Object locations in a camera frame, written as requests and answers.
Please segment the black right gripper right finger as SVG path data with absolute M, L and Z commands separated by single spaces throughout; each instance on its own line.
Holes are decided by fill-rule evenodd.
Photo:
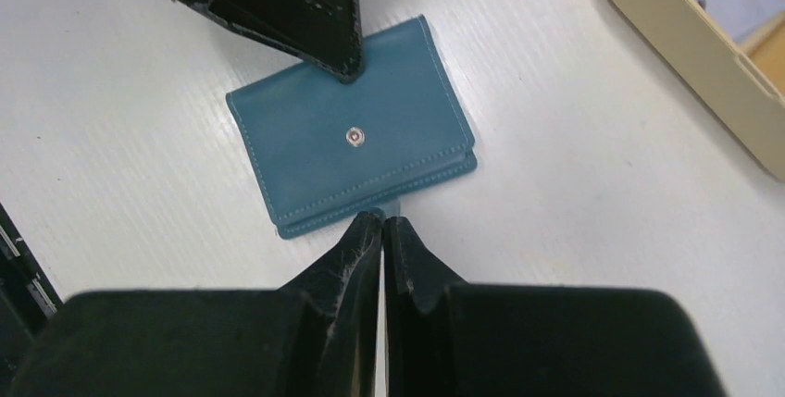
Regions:
M 465 281 L 405 217 L 383 225 L 387 387 L 390 396 L 455 392 L 450 288 Z

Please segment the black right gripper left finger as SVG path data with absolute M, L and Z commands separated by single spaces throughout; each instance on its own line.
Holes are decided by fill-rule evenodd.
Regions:
M 305 301 L 289 396 L 373 394 L 381 240 L 381 218 L 362 212 L 331 249 L 280 288 Z

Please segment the beige oval plastic tray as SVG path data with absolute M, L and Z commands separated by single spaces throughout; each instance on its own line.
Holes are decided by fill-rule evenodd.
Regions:
M 609 0 L 748 153 L 784 179 L 784 84 L 696 0 Z

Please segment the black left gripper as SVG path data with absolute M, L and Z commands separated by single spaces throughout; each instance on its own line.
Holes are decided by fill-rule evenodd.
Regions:
M 1 211 L 1 387 L 62 301 L 12 219 Z

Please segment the teal leather card holder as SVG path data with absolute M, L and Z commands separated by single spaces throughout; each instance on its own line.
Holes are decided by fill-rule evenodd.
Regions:
M 344 84 L 306 63 L 230 92 L 268 215 L 285 240 L 473 171 L 475 137 L 416 17 L 367 37 Z

